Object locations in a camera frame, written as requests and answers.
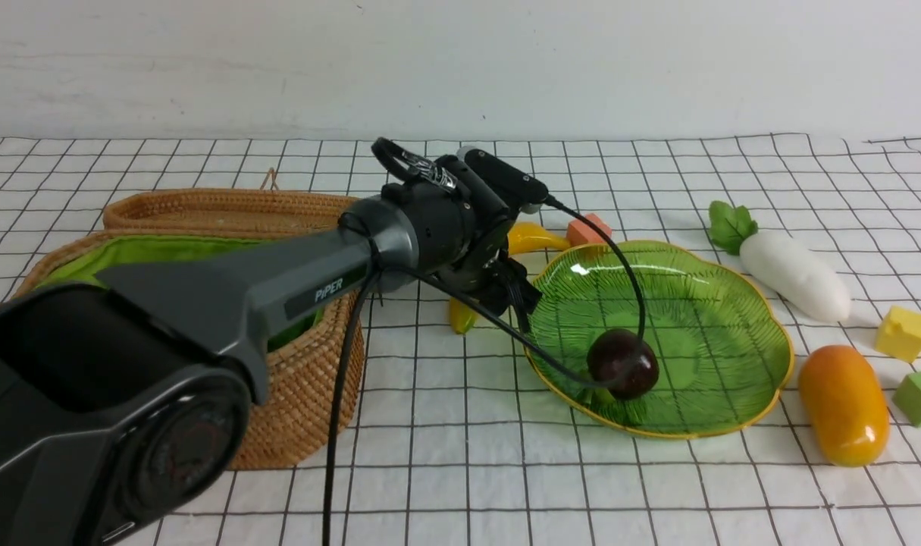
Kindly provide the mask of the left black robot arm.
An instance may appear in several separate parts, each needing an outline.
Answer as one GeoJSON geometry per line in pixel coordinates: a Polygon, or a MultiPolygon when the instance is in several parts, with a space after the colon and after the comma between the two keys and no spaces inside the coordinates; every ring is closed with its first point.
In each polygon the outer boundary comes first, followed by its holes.
{"type": "Polygon", "coordinates": [[[506,235],[539,180],[473,146],[372,152],[395,181],[329,231],[0,304],[0,545],[111,545],[204,493],[270,393],[269,340],[342,295],[419,279],[489,319],[532,311],[506,235]]]}

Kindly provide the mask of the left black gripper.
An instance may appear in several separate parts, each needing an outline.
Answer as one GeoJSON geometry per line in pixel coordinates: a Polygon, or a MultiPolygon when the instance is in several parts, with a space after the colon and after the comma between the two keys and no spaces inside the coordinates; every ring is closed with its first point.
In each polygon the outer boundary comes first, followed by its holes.
{"type": "Polygon", "coordinates": [[[478,265],[467,258],[460,262],[460,290],[492,315],[505,315],[512,309],[520,331],[529,332],[533,314],[543,293],[527,279],[527,269],[508,255],[496,256],[478,265]]]}

